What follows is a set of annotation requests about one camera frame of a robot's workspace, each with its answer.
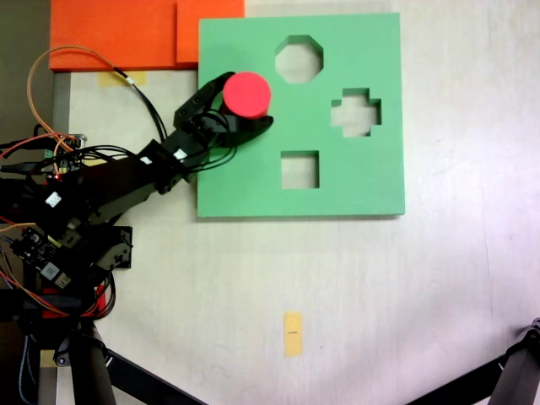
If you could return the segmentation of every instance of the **green foam board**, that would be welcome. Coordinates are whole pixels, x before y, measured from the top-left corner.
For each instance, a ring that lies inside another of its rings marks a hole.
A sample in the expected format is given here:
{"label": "green foam board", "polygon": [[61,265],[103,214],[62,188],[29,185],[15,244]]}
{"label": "green foam board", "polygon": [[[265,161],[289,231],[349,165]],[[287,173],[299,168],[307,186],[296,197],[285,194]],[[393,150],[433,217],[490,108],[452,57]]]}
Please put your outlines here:
{"label": "green foam board", "polygon": [[[199,174],[199,217],[403,214],[399,14],[205,19],[200,22],[199,84],[228,71],[252,71],[270,84],[269,131],[236,157]],[[288,42],[312,41],[323,69],[288,83],[275,57]],[[356,91],[380,103],[380,125],[346,138],[331,107]],[[282,154],[316,153],[318,188],[283,189]]]}

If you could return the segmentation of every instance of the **robotic arm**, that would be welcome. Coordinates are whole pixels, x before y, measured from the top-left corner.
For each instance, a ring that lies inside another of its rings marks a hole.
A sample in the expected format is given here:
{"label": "robotic arm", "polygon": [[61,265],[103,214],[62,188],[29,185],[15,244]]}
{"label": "robotic arm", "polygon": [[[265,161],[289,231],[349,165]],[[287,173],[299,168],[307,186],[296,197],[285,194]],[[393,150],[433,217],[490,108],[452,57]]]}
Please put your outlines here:
{"label": "robotic arm", "polygon": [[[233,75],[225,73],[204,85],[175,112],[175,131],[162,143],[151,141],[138,154],[70,170],[46,185],[36,184],[30,175],[26,180],[2,180],[8,192],[0,213],[15,222],[35,222],[44,232],[27,229],[22,240],[11,245],[25,266],[38,272],[46,285],[82,297],[113,269],[128,265],[131,229],[114,226],[120,215],[150,194],[166,194],[208,168],[213,149],[229,150],[216,161],[224,163],[237,147],[273,124],[270,116],[247,119],[216,105]],[[30,174],[50,163],[32,164]]]}

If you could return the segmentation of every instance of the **wire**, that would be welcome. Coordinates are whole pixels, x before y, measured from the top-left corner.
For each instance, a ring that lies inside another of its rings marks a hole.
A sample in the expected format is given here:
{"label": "wire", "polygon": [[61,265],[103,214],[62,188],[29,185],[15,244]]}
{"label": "wire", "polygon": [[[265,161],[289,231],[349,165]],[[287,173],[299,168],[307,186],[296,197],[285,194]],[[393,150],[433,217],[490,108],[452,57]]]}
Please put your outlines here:
{"label": "wire", "polygon": [[121,154],[122,156],[136,156],[133,152],[130,152],[127,149],[111,145],[100,145],[77,149],[67,154],[61,154],[49,159],[43,159],[41,162],[35,164],[34,169],[27,174],[26,180],[29,182],[29,186],[35,189],[37,183],[35,183],[35,181],[32,179],[32,176],[40,175],[43,168],[49,165],[54,165],[62,160],[72,161],[78,167],[86,167],[84,164],[84,159],[87,156],[91,156],[93,159],[103,159],[106,161],[114,160],[111,156],[102,154],[101,152],[114,152],[115,154]]}
{"label": "wire", "polygon": [[32,114],[34,115],[35,119],[48,131],[48,132],[55,132],[50,125],[48,125],[43,118],[38,114],[37,109],[34,105],[34,100],[32,98],[32,79],[34,78],[35,70],[37,69],[40,62],[45,59],[47,55],[50,53],[53,53],[54,51],[60,51],[62,49],[78,49],[80,51],[86,51],[88,53],[91,53],[98,57],[101,61],[105,62],[107,65],[111,66],[111,68],[114,68],[115,65],[98,53],[97,51],[94,51],[93,49],[87,48],[86,46],[79,46],[79,45],[62,45],[62,46],[55,46],[54,48],[49,49],[48,51],[43,52],[34,62],[32,65],[32,68],[30,69],[30,72],[28,74],[28,80],[26,82],[26,96],[28,97],[28,104],[30,105],[30,109],[32,110]]}
{"label": "wire", "polygon": [[12,284],[16,285],[18,288],[22,289],[31,299],[33,299],[39,305],[45,307],[47,310],[56,312],[57,314],[64,315],[64,316],[68,315],[66,312],[64,312],[62,310],[59,310],[55,306],[49,304],[47,301],[43,300],[39,295],[34,294],[31,291],[29,291],[28,289],[26,289],[25,287],[23,287],[22,284],[19,283],[17,281],[17,279],[15,278],[15,276],[13,274],[13,270],[11,268],[11,265],[9,264],[8,258],[6,257],[6,253],[4,251],[2,252],[2,257],[3,257],[4,263],[6,264],[6,268],[8,269],[8,274],[11,277],[6,275],[6,273],[4,273],[1,269],[0,269],[0,276],[2,276],[3,278],[6,278],[10,283],[12,283]]}
{"label": "wire", "polygon": [[14,243],[13,239],[11,239],[11,238],[9,238],[7,236],[4,236],[4,235],[0,235],[0,240],[3,240],[4,242],[7,242],[9,244]]}
{"label": "wire", "polygon": [[20,399],[26,404],[26,405],[37,405],[34,402],[30,402],[23,393],[23,372],[24,372],[24,363],[26,359],[26,355],[28,353],[28,336],[24,337],[24,348],[23,348],[23,358],[20,360],[20,368],[19,368],[19,396]]}
{"label": "wire", "polygon": [[[4,158],[7,155],[9,155],[12,151],[14,151],[15,149],[20,148],[22,145],[24,145],[24,144],[26,144],[28,142],[35,141],[36,139],[49,138],[49,137],[54,137],[55,139],[57,139],[58,142],[63,142],[62,138],[60,138],[60,137],[75,139],[75,137],[72,136],[72,135],[65,135],[65,134],[61,134],[61,133],[57,133],[57,132],[44,133],[42,135],[38,135],[37,137],[32,137],[32,138],[28,138],[28,139],[25,139],[23,141],[20,141],[19,143],[15,144],[11,148],[7,148],[6,150],[4,150],[0,154],[0,159]],[[73,151],[73,149],[69,148],[66,144],[64,144],[64,145],[66,146],[66,148],[69,149],[68,150],[69,152]]]}
{"label": "wire", "polygon": [[48,125],[43,118],[41,118],[40,114],[37,112],[37,109],[34,105],[34,99],[32,97],[32,81],[34,79],[35,70],[41,63],[43,59],[46,58],[47,55],[55,52],[55,51],[61,51],[61,50],[79,50],[79,51],[85,51],[88,53],[91,53],[98,59],[100,59],[102,62],[104,62],[106,65],[111,67],[111,69],[114,72],[119,73],[124,80],[126,80],[139,94],[141,99],[143,100],[143,103],[148,108],[148,112],[152,116],[152,119],[154,120],[154,124],[158,129],[159,139],[163,142],[165,138],[167,137],[167,130],[165,128],[165,125],[163,124],[163,120],[159,116],[159,113],[156,111],[148,97],[144,95],[144,93],[135,85],[133,80],[127,76],[120,68],[116,67],[113,62],[111,62],[109,59],[101,55],[99,52],[88,48],[87,46],[79,46],[79,45],[62,45],[62,46],[55,46],[54,48],[49,49],[48,51],[43,52],[34,62],[32,65],[32,68],[30,69],[30,72],[28,74],[28,80],[26,82],[26,96],[28,97],[28,104],[30,105],[30,109],[32,110],[32,114],[34,115],[35,119],[46,129],[48,132],[55,132],[52,126]]}
{"label": "wire", "polygon": [[[225,115],[222,114],[220,111],[210,109],[210,110],[205,111],[205,112],[203,112],[201,114],[197,114],[197,116],[198,117],[207,117],[209,119],[214,120],[215,122],[217,122],[226,131],[225,136],[230,135],[230,125],[227,122],[227,118],[225,117]],[[224,139],[222,138],[221,141],[218,144],[214,145],[212,148],[209,148],[208,152],[210,150],[212,150],[212,149],[217,149],[219,147],[219,145],[221,143],[223,143],[223,141],[224,141]],[[216,168],[218,168],[220,166],[223,166],[223,165],[229,163],[232,159],[235,158],[237,151],[238,151],[238,147],[229,148],[229,150],[227,151],[227,153],[225,155],[221,156],[220,158],[217,158],[216,160],[212,160],[212,161],[200,164],[200,165],[191,166],[189,168],[189,172],[190,173],[198,173],[200,171],[216,169]]]}
{"label": "wire", "polygon": [[13,225],[9,225],[7,228],[0,229],[0,232],[5,232],[6,230],[12,230],[13,228],[19,228],[21,226],[32,226],[32,225],[35,225],[35,223],[26,222],[24,224],[13,224]]}
{"label": "wire", "polygon": [[37,381],[35,380],[34,373],[32,372],[32,364],[30,363],[30,346],[26,351],[26,368],[28,369],[28,374],[30,374],[30,379],[32,380],[34,385],[37,386]]}
{"label": "wire", "polygon": [[[0,254],[3,255],[3,249],[0,247]],[[9,282],[7,278],[4,277],[4,275],[0,275],[2,277],[3,282],[8,286],[9,289],[15,289],[14,285]]]}
{"label": "wire", "polygon": [[105,278],[105,282],[104,282],[104,285],[103,285],[103,289],[95,296],[95,302],[94,304],[86,311],[82,314],[83,317],[90,317],[92,319],[96,319],[95,317],[96,316],[99,316],[100,314],[104,313],[105,312],[105,309],[107,308],[107,305],[105,305],[105,308],[98,312],[98,313],[95,313],[95,310],[96,310],[96,307],[99,305],[100,303],[100,298],[105,294],[105,292],[107,291],[107,289],[109,288],[109,286],[111,285],[111,275],[112,273],[110,273],[106,278]]}
{"label": "wire", "polygon": [[[58,141],[57,146],[54,147],[54,153],[53,153],[53,156],[54,156],[55,158],[56,158],[57,155],[58,155],[58,148],[60,147],[60,143],[61,143],[61,142],[62,142],[62,141]],[[52,164],[52,166],[54,167],[54,172],[55,172],[57,175],[59,175],[59,174],[60,174],[60,170],[58,169],[58,163],[57,163],[57,162],[54,162],[54,163]]]}
{"label": "wire", "polygon": [[0,221],[5,222],[6,224],[17,225],[15,222],[10,221],[9,219],[4,218],[3,216],[0,216]]}
{"label": "wire", "polygon": [[111,298],[109,299],[109,302],[105,306],[104,310],[100,312],[99,314],[92,317],[94,320],[103,319],[106,316],[108,316],[112,310],[115,307],[116,304],[116,286],[115,286],[115,279],[112,275],[112,273],[109,273],[109,277],[111,279]]}

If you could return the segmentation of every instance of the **white table surface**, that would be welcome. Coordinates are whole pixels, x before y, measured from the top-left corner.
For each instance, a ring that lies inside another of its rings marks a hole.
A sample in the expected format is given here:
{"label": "white table surface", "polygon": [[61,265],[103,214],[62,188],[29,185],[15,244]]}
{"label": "white table surface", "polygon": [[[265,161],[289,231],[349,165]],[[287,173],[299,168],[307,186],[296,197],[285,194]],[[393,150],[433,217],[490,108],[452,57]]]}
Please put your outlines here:
{"label": "white table surface", "polygon": [[[200,220],[192,186],[153,195],[122,219],[133,268],[116,271],[105,343],[212,405],[403,404],[502,354],[540,316],[540,2],[246,10],[401,14],[407,213]],[[169,130],[196,77],[147,74]],[[155,137],[128,88],[75,73],[70,95],[69,130],[92,144],[137,152]],[[285,311],[304,317],[290,359]],[[71,403],[59,376],[57,403]]]}

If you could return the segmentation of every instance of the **metal stand leg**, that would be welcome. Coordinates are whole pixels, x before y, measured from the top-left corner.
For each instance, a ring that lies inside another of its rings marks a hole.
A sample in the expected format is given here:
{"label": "metal stand leg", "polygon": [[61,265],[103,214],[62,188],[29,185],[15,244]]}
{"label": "metal stand leg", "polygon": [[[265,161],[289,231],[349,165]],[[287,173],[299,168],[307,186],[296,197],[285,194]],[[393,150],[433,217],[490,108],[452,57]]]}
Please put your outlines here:
{"label": "metal stand leg", "polygon": [[111,379],[107,372],[103,346],[91,337],[93,323],[83,325],[69,343],[69,361],[73,375],[73,392],[77,405],[116,405]]}
{"label": "metal stand leg", "polygon": [[532,405],[540,382],[537,356],[523,348],[510,356],[489,405]]}
{"label": "metal stand leg", "polygon": [[109,350],[112,385],[147,405],[205,405],[158,376]]}
{"label": "metal stand leg", "polygon": [[424,395],[408,405],[532,405],[540,382],[540,318],[504,356]]}
{"label": "metal stand leg", "polygon": [[473,405],[489,397],[502,373],[505,356],[484,364],[408,405]]}

